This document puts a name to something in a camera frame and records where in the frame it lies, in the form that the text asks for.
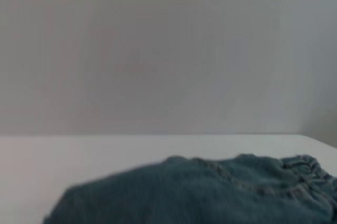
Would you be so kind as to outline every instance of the white tabletop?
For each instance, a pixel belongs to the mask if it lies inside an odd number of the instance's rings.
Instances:
[[[1,137],[0,223],[41,223],[68,186],[136,165],[240,153],[310,154],[337,175],[337,149],[301,135]]]

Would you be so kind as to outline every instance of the jeans waistband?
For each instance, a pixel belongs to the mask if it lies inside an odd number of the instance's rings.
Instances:
[[[317,159],[310,155],[298,155],[281,159],[283,168],[292,170],[300,182],[324,195],[329,201],[337,205],[337,178],[321,168]]]

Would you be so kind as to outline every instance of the gray wall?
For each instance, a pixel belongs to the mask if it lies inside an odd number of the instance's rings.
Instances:
[[[0,0],[0,134],[337,145],[337,0]]]

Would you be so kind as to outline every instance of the denim fabric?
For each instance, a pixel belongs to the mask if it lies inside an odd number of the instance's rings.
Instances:
[[[45,224],[337,223],[337,179],[308,155],[169,158],[65,192]]]

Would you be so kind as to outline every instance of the folded jeans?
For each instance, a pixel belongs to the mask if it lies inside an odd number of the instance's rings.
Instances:
[[[68,189],[44,224],[337,223],[337,179],[309,155],[171,157]]]

